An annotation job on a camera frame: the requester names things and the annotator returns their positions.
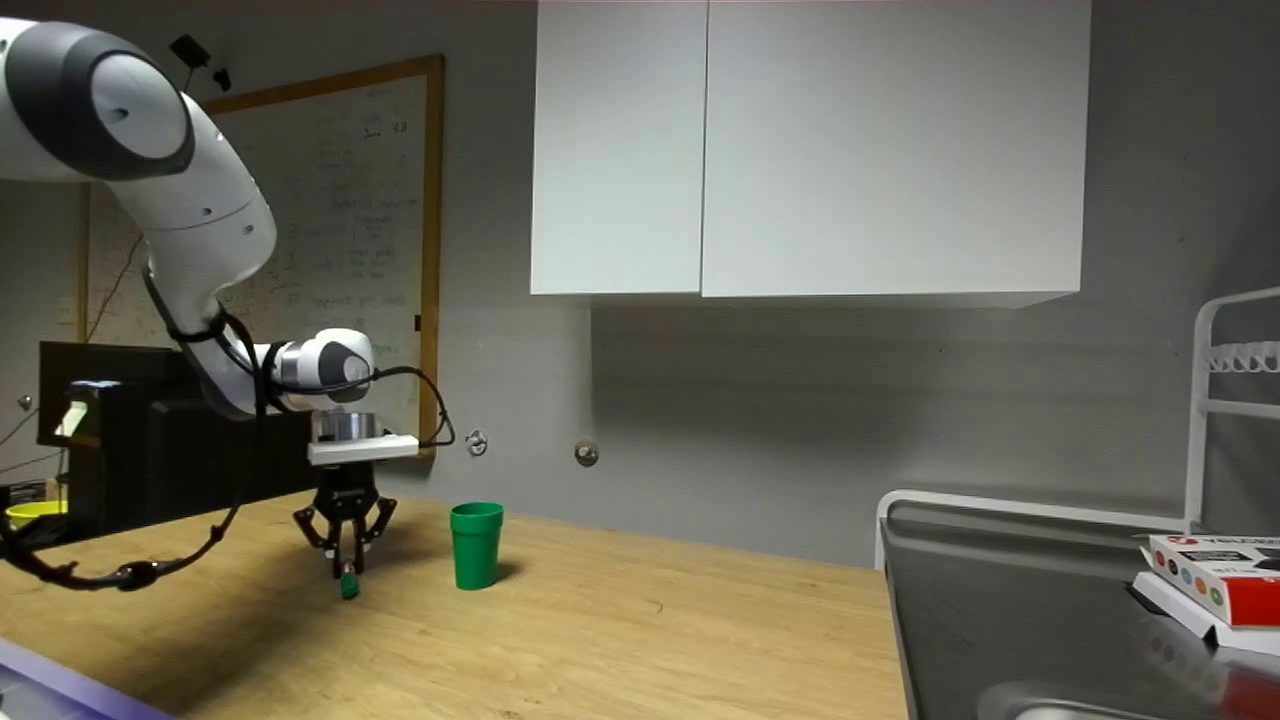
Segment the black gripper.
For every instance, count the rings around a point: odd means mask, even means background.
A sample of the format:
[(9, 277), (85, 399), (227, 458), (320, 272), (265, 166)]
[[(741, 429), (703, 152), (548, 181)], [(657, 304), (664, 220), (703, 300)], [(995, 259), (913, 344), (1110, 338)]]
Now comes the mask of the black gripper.
[(317, 474), (317, 493), (294, 512), (313, 550), (323, 551), (333, 580), (364, 578), (364, 550), (374, 550), (392, 525), (395, 499), (375, 489), (370, 465), (333, 465)]

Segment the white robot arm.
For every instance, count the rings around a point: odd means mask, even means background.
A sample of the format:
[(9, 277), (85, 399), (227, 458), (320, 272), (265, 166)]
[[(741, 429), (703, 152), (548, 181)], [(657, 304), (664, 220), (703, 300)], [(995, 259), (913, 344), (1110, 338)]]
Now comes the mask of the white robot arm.
[(146, 290), (223, 412), (354, 403), (381, 376), (358, 328), (256, 344), (223, 314), (221, 296), (271, 259), (278, 220), (227, 137), (135, 43), (3, 17), (0, 177), (88, 181), (116, 197), (150, 249)]

